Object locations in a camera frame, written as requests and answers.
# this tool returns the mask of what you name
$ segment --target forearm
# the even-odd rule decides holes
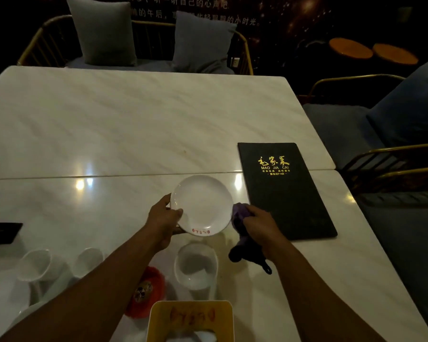
[[[327,286],[291,242],[284,238],[274,242],[267,256],[277,267],[303,342],[384,341]]]
[[[115,250],[73,287],[23,319],[4,341],[109,341],[150,260],[145,229]]]

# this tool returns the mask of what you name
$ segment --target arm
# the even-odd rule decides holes
[[[164,196],[146,224],[95,270],[6,332],[8,341],[109,341],[154,254],[166,248],[182,216]]]
[[[301,341],[379,341],[384,339],[343,302],[306,258],[282,235],[271,214],[248,206],[249,235],[279,272]]]

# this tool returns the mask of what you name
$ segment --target red ashtray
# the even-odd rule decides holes
[[[146,267],[126,309],[126,316],[139,319],[151,313],[152,306],[165,297],[165,278],[159,270]]]

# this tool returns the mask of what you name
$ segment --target black object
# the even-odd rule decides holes
[[[0,245],[12,243],[21,227],[22,223],[0,223]]]
[[[428,192],[355,197],[428,325]]]
[[[244,204],[236,203],[233,205],[231,224],[233,224],[233,228],[239,233],[240,241],[230,250],[228,258],[233,263],[237,263],[241,259],[248,260],[260,265],[267,274],[271,275],[272,270],[265,261],[266,258],[263,255],[262,247],[249,236],[244,226],[244,218],[249,216],[253,216],[253,214],[247,210]]]
[[[289,240],[338,235],[295,143],[238,143],[252,205]]]

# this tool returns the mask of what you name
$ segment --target hand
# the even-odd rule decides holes
[[[171,198],[171,193],[164,196],[158,201],[147,217],[146,224],[142,229],[150,233],[156,243],[156,252],[168,247],[173,234],[180,233],[177,222],[183,215],[183,209],[172,210],[166,207]]]
[[[254,241],[262,247],[263,254],[270,259],[270,249],[281,241],[287,239],[277,227],[274,218],[269,212],[266,212],[253,205],[246,205],[247,210],[255,216],[246,217],[244,225]]]

